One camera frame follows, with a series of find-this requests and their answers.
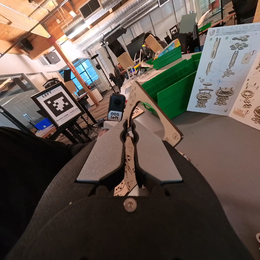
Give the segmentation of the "large green plastic bin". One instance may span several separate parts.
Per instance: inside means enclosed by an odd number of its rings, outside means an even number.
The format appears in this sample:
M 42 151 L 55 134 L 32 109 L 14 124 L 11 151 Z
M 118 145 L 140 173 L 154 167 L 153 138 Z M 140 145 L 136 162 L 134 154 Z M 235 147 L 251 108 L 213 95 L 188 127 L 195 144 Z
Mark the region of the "large green plastic bin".
M 187 110 L 201 55 L 193 54 L 141 85 L 170 119 Z

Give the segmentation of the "round black ceiling speaker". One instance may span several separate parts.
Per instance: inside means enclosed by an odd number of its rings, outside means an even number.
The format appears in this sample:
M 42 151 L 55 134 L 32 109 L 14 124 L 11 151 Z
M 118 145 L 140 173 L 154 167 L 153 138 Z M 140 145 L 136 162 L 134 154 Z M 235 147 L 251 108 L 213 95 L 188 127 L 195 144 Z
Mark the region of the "round black ceiling speaker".
M 32 43 L 27 38 L 22 39 L 20 44 L 25 50 L 32 51 L 34 49 Z

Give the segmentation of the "silver air duct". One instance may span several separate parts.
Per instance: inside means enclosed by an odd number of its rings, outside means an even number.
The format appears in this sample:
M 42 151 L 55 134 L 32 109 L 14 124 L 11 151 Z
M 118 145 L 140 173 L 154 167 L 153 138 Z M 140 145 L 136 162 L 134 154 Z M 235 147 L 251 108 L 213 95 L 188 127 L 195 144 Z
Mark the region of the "silver air duct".
M 124 24 L 127 24 L 132 18 L 141 14 L 141 12 L 146 11 L 148 8 L 151 8 L 153 11 L 158 7 L 158 1 L 154 0 L 127 1 L 91 29 L 86 31 L 74 42 L 74 45 L 77 47 L 77 49 L 85 51 L 99 43 L 105 34 L 109 33 L 117 26 L 123 26 Z M 72 39 L 76 35 L 79 35 L 81 32 L 83 32 L 83 30 L 86 28 L 87 23 L 80 15 L 77 15 L 61 29 L 68 38 Z

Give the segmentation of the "colourful printed box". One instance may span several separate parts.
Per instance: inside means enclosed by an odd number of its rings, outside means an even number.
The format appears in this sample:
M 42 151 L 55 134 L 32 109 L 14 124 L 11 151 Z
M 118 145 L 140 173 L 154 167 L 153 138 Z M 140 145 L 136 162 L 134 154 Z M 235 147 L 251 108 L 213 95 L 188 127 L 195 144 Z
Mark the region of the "colourful printed box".
M 180 44 L 180 41 L 179 39 L 175 39 L 174 41 L 172 41 L 170 44 L 168 44 L 161 52 L 157 52 L 155 54 L 155 57 L 154 59 L 157 59 L 165 54 L 167 54 L 168 52 L 172 51 L 172 50 L 175 50 L 177 49 L 178 47 L 180 47 L 181 44 Z

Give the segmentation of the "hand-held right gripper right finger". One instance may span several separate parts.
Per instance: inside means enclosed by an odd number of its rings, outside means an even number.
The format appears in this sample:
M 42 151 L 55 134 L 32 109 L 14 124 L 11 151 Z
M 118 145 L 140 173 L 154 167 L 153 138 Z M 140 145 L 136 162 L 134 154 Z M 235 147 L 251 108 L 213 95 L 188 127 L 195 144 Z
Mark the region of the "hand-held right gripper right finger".
M 140 122 L 132 121 L 135 165 L 141 173 L 156 182 L 182 182 L 182 177 L 162 139 Z

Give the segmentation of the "ceiling vent grille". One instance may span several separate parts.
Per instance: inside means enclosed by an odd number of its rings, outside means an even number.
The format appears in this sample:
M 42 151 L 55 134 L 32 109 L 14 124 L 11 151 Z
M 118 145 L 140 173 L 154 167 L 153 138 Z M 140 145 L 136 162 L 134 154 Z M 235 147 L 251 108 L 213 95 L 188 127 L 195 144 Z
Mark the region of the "ceiling vent grille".
M 99 0 L 88 0 L 79 7 L 79 12 L 83 19 L 88 19 L 100 10 L 103 10 L 103 6 Z

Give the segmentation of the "black monitor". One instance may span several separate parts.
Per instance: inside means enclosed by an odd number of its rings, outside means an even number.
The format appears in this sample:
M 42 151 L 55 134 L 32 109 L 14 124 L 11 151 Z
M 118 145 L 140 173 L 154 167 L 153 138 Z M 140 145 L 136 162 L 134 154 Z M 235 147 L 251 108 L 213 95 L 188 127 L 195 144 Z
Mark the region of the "black monitor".
M 197 47 L 197 38 L 194 39 L 193 32 L 189 33 L 178 33 L 178 40 L 180 42 L 181 53 L 195 53 Z
M 131 43 L 126 45 L 128 53 L 132 60 L 134 60 L 136 53 L 137 54 L 140 53 L 140 49 L 143 46 L 144 35 L 145 35 L 145 33 L 140 34 L 139 36 L 132 39 Z

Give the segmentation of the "small green plastic bin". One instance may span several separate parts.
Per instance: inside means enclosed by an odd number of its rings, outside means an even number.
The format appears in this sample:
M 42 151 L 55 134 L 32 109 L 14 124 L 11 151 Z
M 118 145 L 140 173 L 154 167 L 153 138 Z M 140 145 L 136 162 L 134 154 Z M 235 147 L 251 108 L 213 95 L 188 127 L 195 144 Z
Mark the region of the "small green plastic bin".
M 146 61 L 147 64 L 153 65 L 153 68 L 155 69 L 161 69 L 162 67 L 176 61 L 177 59 L 182 57 L 181 53 L 181 46 L 167 52 L 166 54 L 162 55 L 161 57 L 158 57 L 155 60 L 148 60 Z

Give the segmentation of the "wooden model parts sheet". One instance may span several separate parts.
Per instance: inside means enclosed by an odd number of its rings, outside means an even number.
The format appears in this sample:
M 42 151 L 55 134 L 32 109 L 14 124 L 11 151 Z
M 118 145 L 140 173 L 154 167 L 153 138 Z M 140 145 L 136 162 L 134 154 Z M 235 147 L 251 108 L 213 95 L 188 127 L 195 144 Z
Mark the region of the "wooden model parts sheet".
M 125 174 L 122 182 L 120 182 L 119 185 L 115 187 L 115 193 L 114 193 L 115 196 L 125 196 L 127 194 L 131 194 L 132 191 L 135 190 L 137 187 L 141 189 L 142 186 L 153 187 L 154 185 L 178 183 L 178 182 L 156 182 L 151 178 L 145 177 L 139 169 L 136 169 L 134 137 L 132 133 L 132 121 L 135 119 L 132 119 L 132 113 L 140 102 L 149 103 L 157 112 L 160 122 L 164 129 L 164 135 L 163 137 L 160 138 L 162 139 L 166 149 L 167 149 L 166 145 L 168 145 L 169 148 L 174 149 L 175 146 L 179 144 L 180 141 L 183 139 L 183 134 L 180 132 L 180 130 L 171 122 L 171 120 L 162 111 L 162 109 L 160 109 L 159 106 L 156 105 L 155 102 L 149 98 L 148 94 L 145 92 L 142 86 L 137 82 L 133 83 L 128 97 L 128 102 L 123 113 L 123 118 L 122 118 L 122 120 L 125 120 L 125 165 L 124 165 Z

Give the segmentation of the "blue plastic crate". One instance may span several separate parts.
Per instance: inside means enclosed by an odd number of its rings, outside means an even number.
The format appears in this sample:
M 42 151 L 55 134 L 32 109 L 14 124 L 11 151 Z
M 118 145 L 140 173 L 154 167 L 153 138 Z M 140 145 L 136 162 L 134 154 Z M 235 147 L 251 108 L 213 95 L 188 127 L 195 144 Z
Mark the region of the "blue plastic crate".
M 45 128 L 52 126 L 52 125 L 53 125 L 52 122 L 48 118 L 45 118 L 42 121 L 40 121 L 39 123 L 35 124 L 34 128 L 36 128 L 39 131 L 42 131 Z

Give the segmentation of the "person's left forearm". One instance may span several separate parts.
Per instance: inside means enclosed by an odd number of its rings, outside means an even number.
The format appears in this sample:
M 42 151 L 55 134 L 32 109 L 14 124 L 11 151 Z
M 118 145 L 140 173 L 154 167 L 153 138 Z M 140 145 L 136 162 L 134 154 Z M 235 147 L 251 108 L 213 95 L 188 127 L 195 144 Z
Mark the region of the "person's left forearm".
M 90 141 L 88 143 L 76 143 L 76 144 L 65 144 L 60 141 L 54 141 L 50 139 L 37 137 L 43 144 L 46 154 L 50 159 L 55 161 L 69 162 L 73 157 L 75 157 L 80 151 L 89 145 L 94 145 L 96 140 Z

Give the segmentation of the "small white frame machine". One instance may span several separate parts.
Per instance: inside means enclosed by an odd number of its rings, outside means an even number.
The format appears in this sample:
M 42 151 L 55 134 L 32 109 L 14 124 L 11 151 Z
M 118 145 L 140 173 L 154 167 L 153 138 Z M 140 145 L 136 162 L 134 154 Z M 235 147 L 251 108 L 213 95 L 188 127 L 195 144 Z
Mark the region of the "small white frame machine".
M 130 66 L 126 69 L 127 72 L 127 79 L 131 79 L 133 76 L 135 76 L 138 73 L 139 67 L 140 67 L 140 63 L 138 63 L 137 65 L 135 65 L 134 67 Z

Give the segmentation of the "black softbox light stand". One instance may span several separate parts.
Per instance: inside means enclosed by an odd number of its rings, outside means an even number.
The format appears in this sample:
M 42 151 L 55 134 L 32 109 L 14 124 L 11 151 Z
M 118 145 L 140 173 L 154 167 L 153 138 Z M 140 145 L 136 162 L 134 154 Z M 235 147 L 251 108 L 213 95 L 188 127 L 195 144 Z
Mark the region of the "black softbox light stand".
M 104 48 L 107 58 L 112 63 L 113 68 L 116 68 L 117 63 L 115 64 L 112 60 L 111 55 L 109 54 L 108 48 L 111 52 L 118 58 L 121 54 L 125 53 L 125 49 L 123 48 L 122 44 L 118 41 L 118 38 L 125 34 L 127 29 L 123 28 L 121 25 L 116 26 L 111 31 L 107 32 L 106 34 L 100 33 L 100 45 Z M 115 75 L 110 73 L 109 79 L 116 84 Z

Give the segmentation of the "framed black-white marker sign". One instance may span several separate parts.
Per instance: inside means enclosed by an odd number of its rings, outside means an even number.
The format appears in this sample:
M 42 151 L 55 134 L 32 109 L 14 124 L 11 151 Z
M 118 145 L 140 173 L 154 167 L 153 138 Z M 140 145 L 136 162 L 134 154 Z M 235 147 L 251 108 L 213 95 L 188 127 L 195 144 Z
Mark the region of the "framed black-white marker sign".
M 31 96 L 31 99 L 47 114 L 56 129 L 84 114 L 82 107 L 62 82 Z

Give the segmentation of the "black sign stand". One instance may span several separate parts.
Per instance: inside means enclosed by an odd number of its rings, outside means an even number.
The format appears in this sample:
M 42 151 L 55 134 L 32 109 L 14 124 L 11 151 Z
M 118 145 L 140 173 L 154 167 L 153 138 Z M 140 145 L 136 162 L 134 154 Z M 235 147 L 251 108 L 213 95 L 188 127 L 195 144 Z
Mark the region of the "black sign stand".
M 92 141 L 92 138 L 89 137 L 90 130 L 98 134 L 94 129 L 98 128 L 97 124 L 98 121 L 90 113 L 84 113 L 74 118 L 71 122 L 55 128 L 55 132 L 52 135 L 48 134 L 47 139 L 54 141 L 62 134 L 73 144 L 85 144 Z

